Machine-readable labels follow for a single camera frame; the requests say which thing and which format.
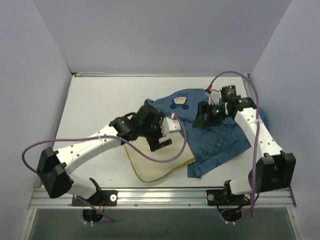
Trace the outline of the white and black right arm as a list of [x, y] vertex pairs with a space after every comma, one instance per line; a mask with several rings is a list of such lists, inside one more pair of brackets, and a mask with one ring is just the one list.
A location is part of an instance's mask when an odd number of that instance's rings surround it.
[[232, 205], [239, 200], [240, 195], [288, 188], [296, 158], [292, 153], [286, 153], [271, 136], [260, 118], [258, 101], [241, 97], [234, 85], [220, 90], [208, 87], [205, 93], [209, 99], [198, 103], [192, 126], [219, 126], [224, 119], [232, 118], [253, 147], [251, 171], [247, 176], [226, 181], [221, 193], [222, 200]]

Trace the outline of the blue cartoon print pillowcase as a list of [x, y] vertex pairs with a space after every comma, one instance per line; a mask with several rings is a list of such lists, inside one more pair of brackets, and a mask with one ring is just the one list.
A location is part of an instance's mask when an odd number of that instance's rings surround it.
[[163, 98], [147, 98], [144, 101], [167, 116], [177, 114], [182, 121], [187, 133], [187, 143], [195, 157], [195, 162], [187, 166], [189, 178], [201, 178], [251, 147], [246, 135], [231, 117], [226, 118], [219, 126], [192, 127], [198, 103], [206, 101], [208, 96], [202, 88], [183, 89]]

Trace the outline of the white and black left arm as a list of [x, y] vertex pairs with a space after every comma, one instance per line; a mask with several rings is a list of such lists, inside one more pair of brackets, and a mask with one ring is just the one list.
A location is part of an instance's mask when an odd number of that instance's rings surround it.
[[51, 147], [44, 149], [36, 173], [50, 198], [72, 194], [95, 206], [101, 201], [100, 187], [93, 178], [74, 175], [78, 167], [105, 151], [139, 137], [145, 138], [154, 152], [172, 143], [170, 139], [160, 142], [161, 138], [180, 129], [173, 115], [166, 117], [152, 105], [143, 105], [138, 112], [115, 118], [87, 140], [58, 150]]

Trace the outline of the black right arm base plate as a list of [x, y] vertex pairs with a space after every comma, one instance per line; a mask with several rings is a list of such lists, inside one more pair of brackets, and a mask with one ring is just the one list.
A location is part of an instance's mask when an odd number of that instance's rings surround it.
[[244, 207], [251, 204], [250, 200], [242, 195], [225, 195], [221, 189], [206, 190], [206, 200], [208, 206], [238, 206]]

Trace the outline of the cream pillow with yellow edge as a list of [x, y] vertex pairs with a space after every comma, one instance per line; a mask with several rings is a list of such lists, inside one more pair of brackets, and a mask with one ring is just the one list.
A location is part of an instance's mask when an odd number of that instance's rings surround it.
[[151, 161], [143, 157], [128, 144], [124, 145], [132, 169], [139, 180], [143, 182], [154, 182], [196, 161], [188, 145], [185, 146], [178, 158], [168, 161], [168, 159], [175, 157], [181, 151], [184, 144], [184, 137], [179, 132], [171, 133], [167, 137], [162, 138], [161, 141], [163, 142], [169, 139], [172, 141], [170, 145], [156, 151], [150, 150], [147, 140], [143, 137], [139, 137], [137, 140], [131, 142], [131, 144], [143, 154], [157, 161]]

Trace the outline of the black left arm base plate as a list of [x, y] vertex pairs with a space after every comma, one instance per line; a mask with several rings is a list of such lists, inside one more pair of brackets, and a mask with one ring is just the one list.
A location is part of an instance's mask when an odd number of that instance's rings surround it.
[[96, 192], [93, 196], [88, 199], [80, 200], [77, 197], [73, 198], [71, 205], [73, 207], [114, 207], [117, 205], [118, 191], [117, 190], [102, 190]]

